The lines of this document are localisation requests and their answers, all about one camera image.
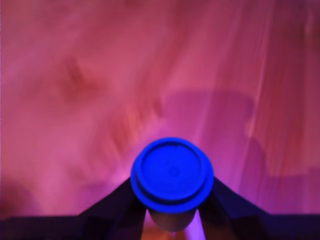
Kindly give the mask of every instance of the bottle cap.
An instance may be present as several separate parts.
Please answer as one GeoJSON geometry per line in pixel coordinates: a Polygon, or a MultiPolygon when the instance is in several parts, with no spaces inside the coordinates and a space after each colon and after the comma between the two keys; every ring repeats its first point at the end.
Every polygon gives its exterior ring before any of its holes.
{"type": "Polygon", "coordinates": [[[178,214],[205,201],[213,187],[214,172],[207,156],[191,142],[167,137],[152,142],[139,154],[130,181],[148,209],[178,214]]]}

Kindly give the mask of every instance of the blue cap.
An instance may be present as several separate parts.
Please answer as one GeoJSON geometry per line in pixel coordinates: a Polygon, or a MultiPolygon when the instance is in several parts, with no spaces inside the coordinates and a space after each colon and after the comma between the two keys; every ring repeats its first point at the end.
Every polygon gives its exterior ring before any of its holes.
{"type": "Polygon", "coordinates": [[[210,194],[214,171],[191,142],[167,137],[149,144],[136,158],[131,186],[149,209],[176,214],[197,208],[210,194]]]}

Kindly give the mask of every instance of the blue lid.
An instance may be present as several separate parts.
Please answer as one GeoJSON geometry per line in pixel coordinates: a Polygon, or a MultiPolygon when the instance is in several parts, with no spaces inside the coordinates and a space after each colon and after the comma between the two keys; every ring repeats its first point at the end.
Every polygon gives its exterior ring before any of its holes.
{"type": "Polygon", "coordinates": [[[177,137],[149,144],[135,160],[130,176],[137,198],[162,213],[197,208],[209,195],[214,172],[207,156],[177,137]]]}

